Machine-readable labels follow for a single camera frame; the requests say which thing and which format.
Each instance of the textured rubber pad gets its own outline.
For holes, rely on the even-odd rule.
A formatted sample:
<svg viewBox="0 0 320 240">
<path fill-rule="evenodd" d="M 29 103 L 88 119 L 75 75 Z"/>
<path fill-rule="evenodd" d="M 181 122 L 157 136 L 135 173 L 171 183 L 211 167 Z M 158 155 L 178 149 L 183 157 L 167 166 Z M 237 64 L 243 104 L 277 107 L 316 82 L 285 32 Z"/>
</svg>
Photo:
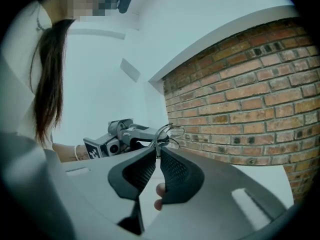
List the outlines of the textured rubber pad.
<svg viewBox="0 0 320 240">
<path fill-rule="evenodd" d="M 202 187 L 205 174 L 195 163 L 161 148 L 161 171 L 165 180 L 163 204 L 185 203 Z"/>
<path fill-rule="evenodd" d="M 115 165 L 108 181 L 121 198 L 138 201 L 156 169 L 156 150 L 150 148 L 135 157 Z"/>
</svg>

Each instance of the wire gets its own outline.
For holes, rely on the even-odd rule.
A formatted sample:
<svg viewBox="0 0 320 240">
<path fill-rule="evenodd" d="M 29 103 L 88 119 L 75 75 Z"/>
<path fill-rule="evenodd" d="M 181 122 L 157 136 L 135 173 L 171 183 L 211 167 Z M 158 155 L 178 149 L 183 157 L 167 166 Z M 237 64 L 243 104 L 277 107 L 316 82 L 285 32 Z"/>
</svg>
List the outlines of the wire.
<svg viewBox="0 0 320 240">
<path fill-rule="evenodd" d="M 179 147 L 178 147 L 178 149 L 180 149 L 180 144 L 179 144 L 179 142 L 178 141 L 176 141 L 174 138 L 169 138 L 169 140 L 172 140 L 172 141 L 174 141 Z"/>
</svg>

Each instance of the red brick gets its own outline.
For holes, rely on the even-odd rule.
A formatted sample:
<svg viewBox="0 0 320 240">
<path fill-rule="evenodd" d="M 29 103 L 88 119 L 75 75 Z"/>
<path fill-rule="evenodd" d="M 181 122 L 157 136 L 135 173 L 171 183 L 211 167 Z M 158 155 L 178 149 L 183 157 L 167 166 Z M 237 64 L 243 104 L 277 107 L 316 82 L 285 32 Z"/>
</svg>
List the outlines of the red brick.
<svg viewBox="0 0 320 240">
<path fill-rule="evenodd" d="M 224 69 L 226 66 L 227 66 L 227 63 L 224 60 L 223 61 L 214 62 L 210 66 L 207 66 L 206 68 L 200 70 L 201 76 L 205 77 L 207 75 L 214 74 L 214 73 Z"/>
<path fill-rule="evenodd" d="M 221 79 L 231 78 L 243 73 L 256 70 L 261 67 L 261 62 L 258 59 L 242 63 L 240 65 L 230 67 L 220 72 Z"/>
<path fill-rule="evenodd" d="M 318 121 L 318 115 L 317 112 L 309 113 L 304 115 L 304 124 L 305 125 L 311 125 L 315 124 Z"/>
<path fill-rule="evenodd" d="M 246 60 L 247 60 L 247 57 L 244 53 L 239 53 L 239 54 L 236 54 L 236 55 L 226 59 L 229 66 L 232 66 L 234 64 L 238 64 L 240 62 L 244 62 Z"/>
<path fill-rule="evenodd" d="M 236 165 L 249 165 L 249 166 L 266 166 L 271 161 L 270 157 L 241 157 L 232 156 L 230 159 L 231 164 Z"/>
<path fill-rule="evenodd" d="M 291 86 L 300 86 L 309 83 L 313 83 L 319 80 L 318 74 L 315 70 L 295 73 L 289 77 Z"/>
<path fill-rule="evenodd" d="M 276 155 L 272 157 L 271 164 L 272 165 L 283 165 L 287 164 L 289 162 L 289 156 L 288 155 Z"/>
<path fill-rule="evenodd" d="M 296 188 L 299 187 L 302 183 L 302 180 L 298 180 L 298 181 L 290 181 L 290 187 L 291 188 Z"/>
<path fill-rule="evenodd" d="M 285 39 L 296 36 L 297 33 L 292 28 L 275 31 L 266 35 L 269 41 Z"/>
<path fill-rule="evenodd" d="M 201 150 L 201 144 L 195 142 L 186 141 L 186 147 L 193 150 Z"/>
<path fill-rule="evenodd" d="M 267 38 L 264 35 L 259 35 L 256 37 L 253 37 L 249 40 L 249 43 L 254 47 L 254 46 L 260 46 L 262 44 L 267 43 Z"/>
<path fill-rule="evenodd" d="M 203 126 L 202 134 L 218 134 L 218 135 L 234 135 L 241 134 L 240 125 L 224 125 L 224 126 Z"/>
<path fill-rule="evenodd" d="M 294 71 L 289 64 L 279 65 L 272 70 L 275 77 L 280 77 L 288 74 L 292 74 Z"/>
<path fill-rule="evenodd" d="M 303 151 L 298 154 L 292 154 L 290 157 L 290 163 L 296 163 L 300 161 L 309 160 L 312 158 L 316 158 L 319 155 L 319 149 L 316 148 L 314 150 Z"/>
<path fill-rule="evenodd" d="M 195 90 L 194 95 L 195 97 L 201 97 L 201 96 L 206 96 L 209 94 L 212 94 L 213 90 L 210 87 L 202 87 L 201 89 Z"/>
<path fill-rule="evenodd" d="M 275 143 L 273 134 L 256 134 L 248 136 L 233 136 L 231 138 L 233 145 L 268 145 Z"/>
<path fill-rule="evenodd" d="M 198 65 L 199 69 L 204 69 L 205 67 L 211 65 L 212 63 L 213 63 L 212 57 L 207 56 L 207 57 L 204 57 L 204 58 L 198 60 L 197 65 Z"/>
<path fill-rule="evenodd" d="M 302 94 L 304 98 L 315 96 L 318 94 L 314 84 L 306 85 L 302 87 Z"/>
<path fill-rule="evenodd" d="M 173 97 L 173 98 L 170 98 L 168 100 L 165 101 L 165 105 L 166 106 L 170 106 L 170 105 L 173 105 L 173 104 L 177 104 L 180 102 L 180 97 Z"/>
<path fill-rule="evenodd" d="M 245 86 L 255 83 L 257 81 L 254 73 L 248 73 L 235 78 L 235 84 L 237 87 Z"/>
<path fill-rule="evenodd" d="M 169 118 L 169 119 L 172 119 L 172 118 L 182 118 L 182 113 L 181 113 L 181 112 L 168 113 L 168 118 Z"/>
<path fill-rule="evenodd" d="M 262 147 L 245 146 L 242 153 L 246 156 L 260 156 L 262 155 L 262 150 Z"/>
<path fill-rule="evenodd" d="M 289 80 L 287 77 L 281 77 L 270 81 L 272 91 L 279 91 L 290 88 Z"/>
<path fill-rule="evenodd" d="M 246 123 L 254 121 L 263 121 L 275 117 L 274 109 L 261 109 L 245 113 L 237 113 L 230 115 L 230 123 Z"/>
<path fill-rule="evenodd" d="M 199 98 L 199 99 L 193 99 L 193 100 L 175 105 L 175 109 L 176 110 L 186 110 L 186 109 L 192 109 L 195 107 L 200 107 L 205 104 L 206 104 L 205 100 L 202 98 Z"/>
<path fill-rule="evenodd" d="M 320 108 L 320 98 L 303 100 L 294 104 L 295 113 L 303 113 Z"/>
<path fill-rule="evenodd" d="M 166 111 L 168 112 L 168 113 L 170 113 L 170 112 L 174 112 L 176 109 L 175 109 L 175 105 L 171 105 L 171 106 L 167 106 L 166 107 Z"/>
<path fill-rule="evenodd" d="M 259 81 L 263 81 L 263 80 L 266 80 L 266 79 L 270 79 L 270 78 L 273 78 L 274 77 L 274 73 L 272 72 L 271 69 L 263 69 L 263 70 L 260 70 L 258 72 L 256 72 L 256 76 L 258 78 Z"/>
<path fill-rule="evenodd" d="M 278 119 L 266 123 L 266 130 L 268 132 L 281 131 L 287 129 L 298 128 L 304 125 L 303 115 L 290 117 L 285 119 Z"/>
<path fill-rule="evenodd" d="M 255 110 L 262 108 L 261 98 L 250 98 L 241 101 L 242 110 Z"/>
<path fill-rule="evenodd" d="M 235 87 L 235 84 L 233 80 L 227 80 L 227 81 L 223 81 L 223 82 L 219 82 L 214 85 L 211 85 L 212 91 L 215 93 L 228 90 L 234 87 Z"/>
<path fill-rule="evenodd" d="M 266 146 L 265 155 L 279 155 L 299 151 L 299 142 L 293 142 L 285 145 Z"/>
<path fill-rule="evenodd" d="M 208 105 L 199 108 L 199 115 L 213 115 L 240 110 L 238 101 Z"/>
<path fill-rule="evenodd" d="M 235 37 L 230 37 L 230 38 L 220 42 L 219 47 L 220 47 L 220 50 L 223 50 L 223 49 L 229 48 L 231 46 L 234 46 L 237 43 L 239 43 L 238 39 L 236 39 Z"/>
<path fill-rule="evenodd" d="M 171 99 L 172 97 L 173 97 L 172 92 L 164 95 L 165 100 L 169 100 L 169 99 Z"/>
<path fill-rule="evenodd" d="M 230 157 L 228 155 L 214 154 L 213 159 L 224 163 L 230 163 Z"/>
<path fill-rule="evenodd" d="M 229 154 L 229 155 L 240 155 L 242 153 L 241 147 L 238 147 L 238 146 L 202 144 L 202 149 L 208 152 Z"/>
<path fill-rule="evenodd" d="M 304 139 L 307 137 L 312 137 L 315 135 L 320 134 L 320 125 L 316 124 L 316 125 L 310 125 L 308 127 L 305 127 L 303 129 L 297 129 L 295 130 L 295 139 L 299 140 L 299 139 Z"/>
<path fill-rule="evenodd" d="M 297 24 L 292 19 L 282 19 L 268 23 L 268 25 L 272 30 L 282 30 L 287 29 L 288 27 L 294 27 Z"/>
<path fill-rule="evenodd" d="M 241 51 L 245 51 L 250 48 L 250 44 L 247 41 L 240 42 L 230 48 L 224 49 L 213 55 L 214 61 L 219 61 L 223 58 L 229 57 L 231 55 L 237 54 Z"/>
<path fill-rule="evenodd" d="M 227 115 L 212 115 L 209 117 L 209 124 L 210 125 L 222 125 L 228 123 L 228 116 Z"/>
<path fill-rule="evenodd" d="M 295 165 L 284 165 L 283 166 L 284 171 L 289 174 L 289 173 L 293 173 L 295 171 L 296 166 Z"/>
<path fill-rule="evenodd" d="M 193 98 L 195 98 L 195 93 L 194 92 L 189 92 L 187 94 L 181 95 L 180 96 L 180 100 L 182 102 L 188 101 L 188 100 L 192 100 Z"/>
<path fill-rule="evenodd" d="M 299 46 L 297 41 L 294 38 L 289 38 L 285 40 L 281 40 L 285 48 L 294 48 Z"/>
<path fill-rule="evenodd" d="M 296 72 L 304 71 L 304 70 L 309 69 L 308 62 L 305 59 L 294 61 L 293 62 L 293 66 L 294 66 L 294 69 L 295 69 Z"/>
<path fill-rule="evenodd" d="M 300 36 L 296 38 L 299 46 L 309 46 L 313 44 L 313 41 L 310 36 Z"/>
<path fill-rule="evenodd" d="M 256 75 L 258 77 L 258 80 L 262 81 L 270 78 L 288 75 L 293 72 L 294 71 L 292 70 L 289 64 L 282 64 L 275 68 L 267 68 L 267 69 L 260 70 L 256 73 Z"/>
<path fill-rule="evenodd" d="M 294 114 L 294 106 L 292 104 L 277 106 L 275 108 L 275 117 L 276 118 L 284 118 L 293 116 Z"/>
<path fill-rule="evenodd" d="M 183 111 L 183 117 L 189 118 L 189 117 L 196 117 L 198 115 L 197 109 L 190 109 Z"/>
<path fill-rule="evenodd" d="M 185 147 L 186 146 L 186 142 L 184 140 L 177 139 L 176 141 L 179 143 L 180 147 Z"/>
<path fill-rule="evenodd" d="M 279 53 L 279 55 L 284 62 L 293 61 L 297 58 L 293 50 L 282 51 Z"/>
<path fill-rule="evenodd" d="M 305 30 L 302 26 L 296 27 L 296 28 L 295 28 L 295 31 L 297 32 L 297 34 L 298 34 L 299 36 L 307 35 L 306 30 Z"/>
<path fill-rule="evenodd" d="M 302 141 L 302 149 L 303 150 L 308 150 L 308 149 L 312 149 L 316 146 L 316 138 L 313 137 L 313 138 L 307 138 L 307 139 L 304 139 Z"/>
<path fill-rule="evenodd" d="M 198 134 L 200 133 L 200 127 L 198 126 L 191 126 L 191 127 L 183 127 L 185 129 L 186 133 L 191 133 L 191 134 Z"/>
<path fill-rule="evenodd" d="M 195 141 L 195 142 L 206 142 L 206 143 L 208 143 L 210 141 L 210 135 L 204 135 L 204 134 L 189 134 L 189 135 L 191 136 L 190 139 L 192 141 Z"/>
<path fill-rule="evenodd" d="M 209 157 L 209 154 L 207 152 L 204 152 L 204 151 L 201 151 L 201 150 L 193 150 L 193 149 L 188 149 L 188 148 L 185 148 L 185 147 L 182 147 L 181 150 L 183 150 L 185 152 L 189 152 L 189 153 L 195 154 L 195 155 L 198 155 L 198 156 L 201 156 L 201 157 L 205 157 L 205 158 Z"/>
<path fill-rule="evenodd" d="M 225 95 L 223 93 L 213 94 L 206 97 L 206 102 L 208 104 L 221 103 L 221 102 L 224 102 L 225 100 L 226 100 Z"/>
<path fill-rule="evenodd" d="M 295 49 L 295 52 L 298 53 L 298 58 L 304 58 L 309 56 L 308 50 L 305 47 L 297 48 Z"/>
<path fill-rule="evenodd" d="M 276 133 L 276 142 L 291 142 L 295 138 L 295 132 L 294 131 L 286 131 L 286 132 L 277 132 Z"/>
<path fill-rule="evenodd" d="M 307 47 L 307 50 L 310 56 L 315 56 L 319 54 L 319 49 L 315 45 Z"/>
<path fill-rule="evenodd" d="M 186 78 L 176 82 L 176 86 L 178 88 L 184 87 L 187 84 L 190 84 L 190 77 L 186 77 Z"/>
<path fill-rule="evenodd" d="M 182 118 L 178 119 L 179 125 L 207 125 L 206 117 L 195 117 L 195 118 Z"/>
<path fill-rule="evenodd" d="M 230 144 L 230 137 L 225 135 L 212 135 L 211 142 L 214 144 Z"/>
<path fill-rule="evenodd" d="M 242 32 L 241 34 L 238 34 L 236 37 L 240 41 L 242 41 L 245 39 L 249 39 L 249 38 L 264 34 L 264 33 L 268 32 L 269 30 L 270 30 L 270 28 L 267 25 L 262 25 L 259 27 L 255 27 L 255 28 L 246 30 L 246 31 Z"/>
<path fill-rule="evenodd" d="M 309 63 L 310 69 L 319 67 L 320 66 L 320 56 L 308 58 L 308 63 Z"/>
<path fill-rule="evenodd" d="M 244 134 L 261 134 L 265 132 L 265 124 L 263 122 L 249 123 L 243 126 Z"/>
<path fill-rule="evenodd" d="M 179 91 L 178 91 L 178 95 L 181 95 L 181 94 L 185 94 L 185 93 L 188 93 L 188 92 L 191 92 L 195 89 L 198 89 L 200 88 L 201 85 L 199 82 L 193 82 L 187 86 L 184 86 L 183 88 L 181 88 Z"/>
<path fill-rule="evenodd" d="M 269 93 L 270 89 L 267 83 L 257 83 L 248 86 L 235 88 L 225 92 L 227 100 L 235 100 L 244 97 L 251 97 L 253 95 Z"/>
<path fill-rule="evenodd" d="M 169 119 L 169 123 L 177 125 L 178 124 L 178 120 L 177 119 Z"/>
<path fill-rule="evenodd" d="M 286 102 L 292 102 L 299 99 L 302 99 L 302 94 L 300 89 L 290 89 L 290 90 L 275 92 L 274 94 L 269 94 L 264 96 L 264 101 L 267 106 L 272 106 L 272 105 L 286 103 Z"/>
</svg>

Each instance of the long brown hair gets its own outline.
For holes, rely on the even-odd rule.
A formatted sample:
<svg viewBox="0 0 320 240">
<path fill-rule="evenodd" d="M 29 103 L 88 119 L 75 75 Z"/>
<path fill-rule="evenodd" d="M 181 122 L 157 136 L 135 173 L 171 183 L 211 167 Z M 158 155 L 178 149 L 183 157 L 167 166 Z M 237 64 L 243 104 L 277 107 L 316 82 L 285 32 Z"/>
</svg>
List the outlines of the long brown hair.
<svg viewBox="0 0 320 240">
<path fill-rule="evenodd" d="M 42 144 L 45 138 L 50 137 L 46 132 L 52 121 L 54 120 L 54 127 L 61 122 L 66 37 L 73 22 L 73 19 L 64 19 L 44 30 L 33 54 L 30 81 L 37 50 L 39 50 L 42 64 L 41 78 L 36 89 L 33 108 L 36 138 Z"/>
</svg>

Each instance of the hand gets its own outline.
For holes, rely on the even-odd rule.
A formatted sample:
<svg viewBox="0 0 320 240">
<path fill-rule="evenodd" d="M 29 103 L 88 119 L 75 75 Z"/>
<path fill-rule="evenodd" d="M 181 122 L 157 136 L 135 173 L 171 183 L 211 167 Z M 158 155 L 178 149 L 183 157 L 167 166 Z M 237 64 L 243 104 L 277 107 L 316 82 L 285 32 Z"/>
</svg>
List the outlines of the hand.
<svg viewBox="0 0 320 240">
<path fill-rule="evenodd" d="M 158 194 L 158 196 L 163 198 L 166 193 L 165 184 L 160 183 L 158 186 L 156 186 L 155 191 Z M 161 211 L 161 209 L 162 209 L 162 200 L 161 199 L 158 199 L 154 202 L 154 208 L 156 208 L 158 211 Z"/>
</svg>

